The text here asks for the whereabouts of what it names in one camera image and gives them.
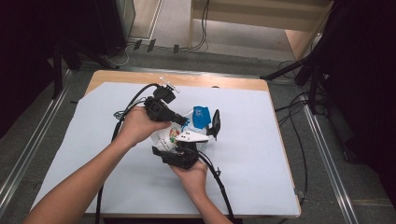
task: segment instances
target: white paper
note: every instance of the white paper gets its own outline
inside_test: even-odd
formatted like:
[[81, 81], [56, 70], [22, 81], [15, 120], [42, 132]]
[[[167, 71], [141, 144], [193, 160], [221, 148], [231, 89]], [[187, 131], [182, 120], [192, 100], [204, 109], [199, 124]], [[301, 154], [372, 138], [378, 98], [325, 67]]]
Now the white paper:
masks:
[[[35, 204], [54, 186], [92, 159], [111, 140], [123, 110], [144, 87], [140, 84], [104, 83], [78, 102], [64, 141], [47, 173]], [[220, 112], [218, 141], [209, 141], [204, 153], [221, 170], [233, 212], [245, 216], [299, 216], [286, 154], [267, 91], [243, 91], [177, 86], [180, 93], [169, 107], [178, 114], [194, 106]], [[141, 96], [150, 96], [154, 88]], [[152, 141], [132, 148], [105, 183], [103, 214], [194, 215], [176, 175], [152, 154]], [[206, 190], [224, 214], [227, 207], [210, 172]], [[96, 200], [87, 210], [94, 213]]]

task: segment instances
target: gray floor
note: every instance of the gray floor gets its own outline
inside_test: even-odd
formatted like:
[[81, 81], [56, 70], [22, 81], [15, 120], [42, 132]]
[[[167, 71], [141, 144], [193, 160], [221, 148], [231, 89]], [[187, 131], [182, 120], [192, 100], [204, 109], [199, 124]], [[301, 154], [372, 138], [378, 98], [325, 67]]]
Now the gray floor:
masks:
[[[211, 53], [180, 52], [175, 55], [171, 49], [161, 48], [156, 48], [151, 53], [146, 53], [145, 47], [136, 51], [130, 50], [130, 56], [131, 60], [121, 70], [128, 71], [133, 67], [146, 67], [257, 77], [274, 72], [278, 65], [278, 62], [272, 60]], [[121, 54], [119, 58], [116, 57], [114, 60], [122, 61], [125, 58]], [[58, 114], [49, 126], [6, 212], [1, 217], [0, 223], [21, 223], [29, 212], [51, 161], [63, 141], [68, 122], [73, 117], [76, 105], [70, 102], [78, 101], [83, 96], [92, 73], [97, 69], [101, 69], [96, 63], [86, 60], [83, 62], [82, 69], [79, 72], [73, 72], [70, 90], [66, 94]], [[290, 100], [298, 94], [298, 90], [293, 84], [269, 83], [269, 87], [275, 108], [288, 105]], [[26, 145], [40, 116], [45, 112], [45, 108], [50, 102], [51, 94], [52, 87], [49, 86], [37, 97], [36, 101], [20, 117], [8, 134], [0, 140], [2, 155], [0, 176], [2, 182], [4, 182]], [[308, 192], [302, 206], [302, 215], [298, 218], [287, 220], [285, 223], [345, 223], [304, 112], [295, 115], [293, 118], [304, 145], [308, 168]], [[332, 152], [332, 157], [354, 203], [359, 222], [396, 223], [395, 210], [390, 205], [376, 174], [364, 165], [354, 165], [345, 162], [332, 125], [325, 117], [318, 117], [318, 119]], [[289, 122], [282, 125], [280, 130], [295, 185], [298, 190], [303, 190], [303, 161], [296, 135]], [[253, 218], [245, 219], [244, 222], [277, 223], [279, 220], [279, 218], [273, 217]], [[93, 220], [91, 217], [84, 217], [81, 223], [93, 223]]]
[[[188, 46], [190, 9], [191, 1], [163, 1], [151, 37], [156, 39], [156, 46]], [[200, 51], [275, 61], [294, 60], [286, 33], [282, 29], [218, 21], [207, 21], [206, 25], [209, 47], [204, 45]], [[201, 20], [193, 20], [192, 36], [192, 45], [198, 45], [202, 38]]]

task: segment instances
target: black device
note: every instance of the black device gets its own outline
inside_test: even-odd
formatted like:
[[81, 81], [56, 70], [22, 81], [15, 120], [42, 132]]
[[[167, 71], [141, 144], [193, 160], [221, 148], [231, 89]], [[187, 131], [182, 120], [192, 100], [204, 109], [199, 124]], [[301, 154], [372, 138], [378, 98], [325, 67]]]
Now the black device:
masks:
[[152, 153], [163, 159], [163, 163], [177, 166], [183, 169], [190, 169], [199, 158], [196, 143], [177, 142], [176, 153], [169, 151], [160, 151], [152, 147]]
[[186, 118], [175, 113], [166, 106], [161, 100], [149, 96], [144, 103], [148, 117], [154, 121], [172, 121], [179, 125], [184, 125], [187, 121]]
[[221, 128], [220, 111], [216, 110], [215, 115], [213, 115], [213, 119], [212, 119], [212, 127], [209, 128], [208, 126], [206, 126], [207, 129], [206, 135], [213, 135], [213, 137], [215, 137], [217, 141], [220, 128]]

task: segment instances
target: white object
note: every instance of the white object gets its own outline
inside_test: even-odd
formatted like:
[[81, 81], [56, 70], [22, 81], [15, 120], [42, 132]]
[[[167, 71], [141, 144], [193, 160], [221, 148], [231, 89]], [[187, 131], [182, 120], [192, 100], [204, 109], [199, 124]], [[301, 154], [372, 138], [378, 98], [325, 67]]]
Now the white object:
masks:
[[180, 93], [178, 89], [172, 83], [168, 80], [166, 80], [164, 77], [160, 77], [160, 80], [162, 80], [164, 83], [166, 83], [167, 86], [169, 86], [172, 90], [176, 91], [177, 93]]
[[172, 122], [168, 128], [154, 132], [150, 137], [152, 145], [160, 151], [172, 151], [176, 148], [176, 137], [180, 134], [181, 126]]
[[201, 133], [186, 131], [176, 137], [181, 142], [202, 142], [210, 140], [210, 137]]

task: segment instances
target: hand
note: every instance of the hand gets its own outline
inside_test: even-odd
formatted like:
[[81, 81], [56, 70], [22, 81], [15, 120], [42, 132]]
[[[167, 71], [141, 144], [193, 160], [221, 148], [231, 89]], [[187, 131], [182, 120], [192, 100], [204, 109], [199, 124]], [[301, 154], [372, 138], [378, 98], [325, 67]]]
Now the hand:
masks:
[[181, 184], [190, 198], [199, 198], [206, 195], [207, 166], [201, 161], [196, 162], [189, 170], [170, 166], [172, 171], [180, 178]]
[[145, 107], [135, 106], [126, 115], [115, 141], [129, 149], [148, 138], [155, 131], [167, 128], [170, 125], [170, 121], [152, 121], [147, 115]]

